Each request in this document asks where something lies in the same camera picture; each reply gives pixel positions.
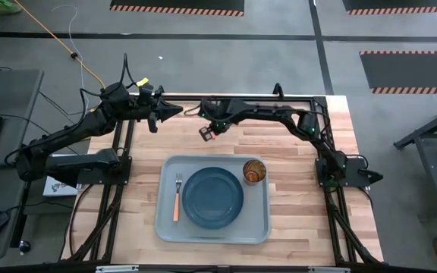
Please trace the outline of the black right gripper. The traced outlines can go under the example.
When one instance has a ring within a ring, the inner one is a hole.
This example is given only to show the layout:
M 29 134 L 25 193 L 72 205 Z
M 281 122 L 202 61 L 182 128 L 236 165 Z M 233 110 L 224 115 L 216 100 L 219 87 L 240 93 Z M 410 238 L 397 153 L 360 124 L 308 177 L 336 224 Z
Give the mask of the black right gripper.
M 199 134 L 204 141 L 212 140 L 210 135 L 211 130 L 214 131 L 214 133 L 225 133 L 229 128 L 229 123 L 226 120 L 213 117 L 204 107 L 201 108 L 201 116 L 209 121 L 207 127 L 201 127 L 199 129 Z

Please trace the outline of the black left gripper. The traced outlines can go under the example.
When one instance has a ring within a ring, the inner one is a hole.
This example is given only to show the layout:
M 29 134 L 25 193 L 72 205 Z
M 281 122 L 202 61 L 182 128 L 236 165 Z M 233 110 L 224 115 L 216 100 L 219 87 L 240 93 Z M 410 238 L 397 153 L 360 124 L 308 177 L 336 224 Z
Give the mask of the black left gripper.
M 141 96 L 141 102 L 143 106 L 146 107 L 146 120 L 151 133 L 156 133 L 158 131 L 156 122 L 161 118 L 161 103 L 163 108 L 162 122 L 167 121 L 169 118 L 172 118 L 183 111 L 182 106 L 172 104 L 165 99 L 162 99 L 161 93 L 145 92 Z

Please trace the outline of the amber glass cup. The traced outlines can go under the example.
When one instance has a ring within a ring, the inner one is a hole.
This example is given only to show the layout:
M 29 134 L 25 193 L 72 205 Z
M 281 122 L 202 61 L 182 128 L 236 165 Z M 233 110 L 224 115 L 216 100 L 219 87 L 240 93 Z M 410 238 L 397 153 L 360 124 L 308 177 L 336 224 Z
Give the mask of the amber glass cup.
M 244 182 L 253 186 L 266 178 L 267 170 L 260 160 L 249 160 L 243 166 Z

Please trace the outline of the dark blue plate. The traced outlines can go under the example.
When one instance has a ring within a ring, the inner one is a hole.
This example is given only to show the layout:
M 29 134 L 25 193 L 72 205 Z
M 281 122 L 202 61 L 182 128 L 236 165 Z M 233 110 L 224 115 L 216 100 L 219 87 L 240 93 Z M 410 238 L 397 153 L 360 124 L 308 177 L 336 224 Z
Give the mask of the dark blue plate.
M 188 178 L 181 198 L 186 216 L 195 225 L 218 230 L 230 225 L 241 213 L 244 189 L 230 171 L 207 167 Z

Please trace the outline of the fork with orange handle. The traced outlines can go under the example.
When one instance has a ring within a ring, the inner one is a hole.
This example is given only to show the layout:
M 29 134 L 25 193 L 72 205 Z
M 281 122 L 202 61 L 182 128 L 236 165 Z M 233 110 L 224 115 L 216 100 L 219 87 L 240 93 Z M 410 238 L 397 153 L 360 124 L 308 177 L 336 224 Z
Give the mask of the fork with orange handle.
M 176 193 L 174 198 L 173 222 L 179 221 L 180 214 L 180 189 L 183 182 L 182 174 L 177 173 L 175 178 Z

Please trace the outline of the grey plastic tray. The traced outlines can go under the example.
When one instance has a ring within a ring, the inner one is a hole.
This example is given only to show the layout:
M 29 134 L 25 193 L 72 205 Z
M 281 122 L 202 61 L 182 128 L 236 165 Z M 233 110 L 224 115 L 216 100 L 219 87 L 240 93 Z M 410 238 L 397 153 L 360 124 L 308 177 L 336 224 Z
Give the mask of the grey plastic tray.
M 155 232 L 160 239 L 174 243 L 260 244 L 271 230 L 269 182 L 265 178 L 257 185 L 244 182 L 243 166 L 251 155 L 173 155 L 163 163 L 156 205 Z M 209 230 L 195 225 L 185 214 L 181 192 L 188 178 L 207 167 L 230 171 L 244 189 L 244 205 L 239 216 L 228 226 Z M 176 174 L 182 174 L 179 221 L 173 222 Z

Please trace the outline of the black hazard striped floor mat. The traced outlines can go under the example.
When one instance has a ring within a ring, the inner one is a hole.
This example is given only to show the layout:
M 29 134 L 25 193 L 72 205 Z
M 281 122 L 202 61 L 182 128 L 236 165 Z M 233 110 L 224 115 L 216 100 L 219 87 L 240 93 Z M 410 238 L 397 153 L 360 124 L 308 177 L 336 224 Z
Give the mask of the black hazard striped floor mat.
M 437 51 L 362 51 L 374 94 L 437 94 Z
M 437 0 L 342 0 L 349 15 L 436 13 Z
M 111 0 L 111 11 L 243 17 L 244 0 Z

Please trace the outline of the white printed box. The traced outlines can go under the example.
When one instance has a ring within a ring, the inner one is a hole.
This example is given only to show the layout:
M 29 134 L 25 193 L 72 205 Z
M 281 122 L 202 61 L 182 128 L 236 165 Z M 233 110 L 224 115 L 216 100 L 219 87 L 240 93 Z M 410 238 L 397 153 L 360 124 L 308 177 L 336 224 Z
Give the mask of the white printed box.
M 78 190 L 74 187 L 63 184 L 52 177 L 47 177 L 42 195 L 46 197 L 76 196 L 77 192 Z

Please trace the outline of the large grey desk top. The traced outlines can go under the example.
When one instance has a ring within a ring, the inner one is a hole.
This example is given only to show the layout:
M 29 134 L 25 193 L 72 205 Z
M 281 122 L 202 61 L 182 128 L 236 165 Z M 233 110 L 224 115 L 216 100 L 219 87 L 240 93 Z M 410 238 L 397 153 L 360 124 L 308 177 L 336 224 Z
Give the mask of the large grey desk top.
M 43 75 L 41 70 L 0 71 L 0 166 L 23 142 Z

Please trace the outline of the person's green shoe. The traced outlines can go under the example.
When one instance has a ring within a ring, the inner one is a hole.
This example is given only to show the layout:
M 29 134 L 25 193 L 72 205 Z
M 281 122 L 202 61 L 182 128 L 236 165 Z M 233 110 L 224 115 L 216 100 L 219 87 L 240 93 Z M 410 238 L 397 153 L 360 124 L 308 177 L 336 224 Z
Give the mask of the person's green shoe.
M 0 15 L 13 15 L 21 12 L 21 7 L 10 0 L 0 0 Z

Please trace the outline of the black aluminium table frame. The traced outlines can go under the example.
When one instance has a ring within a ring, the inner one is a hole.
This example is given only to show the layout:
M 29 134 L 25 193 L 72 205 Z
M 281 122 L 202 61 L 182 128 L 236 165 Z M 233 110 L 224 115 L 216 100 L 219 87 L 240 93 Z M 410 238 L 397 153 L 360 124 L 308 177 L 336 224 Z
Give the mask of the black aluminium table frame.
M 321 110 L 330 115 L 335 146 L 345 153 L 357 154 L 357 140 L 346 96 L 306 96 L 308 106 L 299 96 L 283 101 L 295 108 Z M 133 157 L 130 180 L 123 188 L 121 207 L 110 254 L 111 264 L 178 266 L 178 271 L 229 267 L 237 273 L 252 270 L 280 272 L 332 267 L 335 257 L 325 197 L 314 168 L 316 150 L 289 134 L 279 123 L 245 121 L 233 126 L 217 140 L 204 142 L 198 133 L 209 122 L 179 114 L 158 125 L 150 133 L 144 122 L 135 123 L 129 151 Z M 171 155 L 258 155 L 265 160 L 269 174 L 272 231 L 265 243 L 258 245 L 216 243 L 169 243 L 154 231 L 161 166 Z M 62 258 L 69 258 L 96 226 L 104 187 L 95 185 L 80 200 L 74 224 L 69 228 Z M 360 190 L 343 190 L 349 223 L 361 243 L 373 257 L 383 260 L 372 206 Z

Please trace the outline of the silver metal bracket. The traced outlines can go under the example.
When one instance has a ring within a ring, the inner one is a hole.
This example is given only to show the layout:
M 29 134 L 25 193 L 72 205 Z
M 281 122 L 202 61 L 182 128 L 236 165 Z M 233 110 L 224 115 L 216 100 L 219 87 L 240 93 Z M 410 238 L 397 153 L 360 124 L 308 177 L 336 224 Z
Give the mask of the silver metal bracket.
M 349 268 L 310 266 L 308 273 L 351 273 Z
M 103 265 L 96 267 L 95 273 L 137 273 L 138 265 Z

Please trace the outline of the black pointed base bracket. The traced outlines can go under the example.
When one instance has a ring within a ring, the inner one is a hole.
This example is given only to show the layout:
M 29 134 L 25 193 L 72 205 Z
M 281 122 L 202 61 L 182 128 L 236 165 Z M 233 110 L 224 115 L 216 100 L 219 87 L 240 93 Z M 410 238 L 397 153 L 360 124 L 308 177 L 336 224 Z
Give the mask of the black pointed base bracket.
M 361 168 L 358 170 L 358 173 L 364 177 L 366 177 L 369 181 L 369 184 L 374 184 L 377 181 L 383 179 L 383 175 L 376 171 L 371 171 L 366 168 Z

